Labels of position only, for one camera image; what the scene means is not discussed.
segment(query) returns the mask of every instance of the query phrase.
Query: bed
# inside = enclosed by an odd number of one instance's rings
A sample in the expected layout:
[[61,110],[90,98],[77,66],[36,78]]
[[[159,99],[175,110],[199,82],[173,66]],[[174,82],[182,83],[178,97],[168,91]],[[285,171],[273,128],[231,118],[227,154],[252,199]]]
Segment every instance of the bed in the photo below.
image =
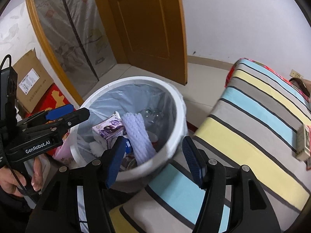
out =
[[[240,59],[226,89],[193,140],[225,166],[251,167],[261,182],[282,231],[306,221],[311,171],[295,158],[296,131],[311,124],[306,96],[268,67]],[[110,211],[117,233],[192,232],[204,197],[178,150],[143,190]],[[226,188],[219,232],[227,229],[231,187]]]

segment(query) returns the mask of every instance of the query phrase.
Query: white floor tile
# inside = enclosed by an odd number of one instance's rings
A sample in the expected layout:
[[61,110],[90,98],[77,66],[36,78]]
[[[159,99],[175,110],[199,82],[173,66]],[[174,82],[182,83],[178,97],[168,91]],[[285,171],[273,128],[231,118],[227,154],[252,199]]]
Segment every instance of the white floor tile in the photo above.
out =
[[188,63],[188,84],[172,84],[184,96],[185,100],[214,106],[225,89],[227,70]]
[[213,107],[185,100],[187,106],[186,119],[197,128],[201,126]]
[[125,72],[126,70],[119,70],[116,66],[114,66],[110,71],[100,77],[99,82],[93,87],[93,89],[83,97],[83,100],[86,100],[89,96],[91,96],[95,91],[100,89],[101,87],[107,85],[110,82],[113,82]]
[[132,76],[149,76],[153,78],[157,78],[166,82],[171,82],[170,79],[164,78],[160,75],[148,72],[146,70],[143,70],[141,68],[131,66],[121,77],[120,79],[127,78],[127,77],[132,77]]
[[116,64],[113,69],[117,69],[117,70],[127,70],[131,67],[132,65],[130,64]]

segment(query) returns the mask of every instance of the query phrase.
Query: plastic sheet curtain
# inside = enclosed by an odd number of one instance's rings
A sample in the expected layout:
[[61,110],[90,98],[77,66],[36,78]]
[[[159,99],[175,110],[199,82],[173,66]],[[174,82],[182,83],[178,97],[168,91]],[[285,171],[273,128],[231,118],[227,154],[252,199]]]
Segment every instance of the plastic sheet curtain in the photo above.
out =
[[40,23],[59,63],[85,96],[117,62],[95,0],[34,0]]

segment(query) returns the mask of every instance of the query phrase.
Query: gray trash bag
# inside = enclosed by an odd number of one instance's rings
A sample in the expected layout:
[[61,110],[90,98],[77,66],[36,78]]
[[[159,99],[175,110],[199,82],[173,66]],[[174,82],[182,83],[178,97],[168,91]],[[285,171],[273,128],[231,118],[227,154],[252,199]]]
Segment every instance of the gray trash bag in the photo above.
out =
[[167,142],[176,120],[176,107],[170,95],[145,84],[128,84],[112,89],[98,97],[89,110],[90,118],[79,125],[77,136],[78,149],[86,163],[96,158],[89,148],[89,143],[95,141],[92,127],[103,122],[115,111],[118,111],[122,118],[127,112],[146,113],[146,110],[151,110],[156,118],[145,118],[146,115],[143,117],[146,130],[158,136],[156,151]]

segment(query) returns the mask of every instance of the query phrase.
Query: white shipping label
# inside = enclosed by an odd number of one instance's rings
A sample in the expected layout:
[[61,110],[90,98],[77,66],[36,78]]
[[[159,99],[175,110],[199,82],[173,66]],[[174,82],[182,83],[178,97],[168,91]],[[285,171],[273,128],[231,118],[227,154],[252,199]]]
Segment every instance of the white shipping label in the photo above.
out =
[[27,95],[39,78],[39,75],[32,68],[29,73],[23,78],[23,80],[18,84],[18,86]]

